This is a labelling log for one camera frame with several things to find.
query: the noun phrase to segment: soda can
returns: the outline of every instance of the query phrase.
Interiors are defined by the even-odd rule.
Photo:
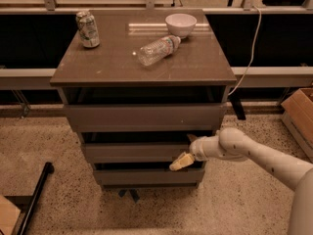
[[[94,48],[100,44],[95,17],[88,11],[76,14],[76,23],[82,45],[86,48]]]

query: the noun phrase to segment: drawer cabinet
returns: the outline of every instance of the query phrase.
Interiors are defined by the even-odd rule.
[[[169,166],[188,152],[188,134],[210,136],[219,129],[236,82],[202,10],[181,11],[201,22],[200,34],[151,67],[141,66],[134,53],[155,35],[129,35],[125,26],[156,27],[176,10],[92,13],[100,45],[86,50],[76,35],[51,84],[58,87],[95,181],[104,189],[197,187],[205,163],[179,171]]]

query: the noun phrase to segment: terrazzo floor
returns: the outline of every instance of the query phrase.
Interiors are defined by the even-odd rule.
[[[0,107],[0,194],[31,195],[46,162],[49,175],[28,234],[287,234],[293,192],[252,161],[207,162],[198,189],[102,191],[85,162],[76,134],[60,111]],[[231,112],[222,128],[234,126],[252,139],[307,160],[281,121],[281,114]]]

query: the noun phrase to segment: empty water bottle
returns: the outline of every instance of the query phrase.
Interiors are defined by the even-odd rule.
[[[180,44],[180,38],[174,35],[167,35],[163,38],[141,47],[138,59],[144,66],[150,66],[162,58],[174,53]]]

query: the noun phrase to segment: white bowl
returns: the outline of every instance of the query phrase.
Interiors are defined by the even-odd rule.
[[[172,14],[166,17],[165,22],[171,34],[183,39],[193,31],[197,19],[188,14]]]

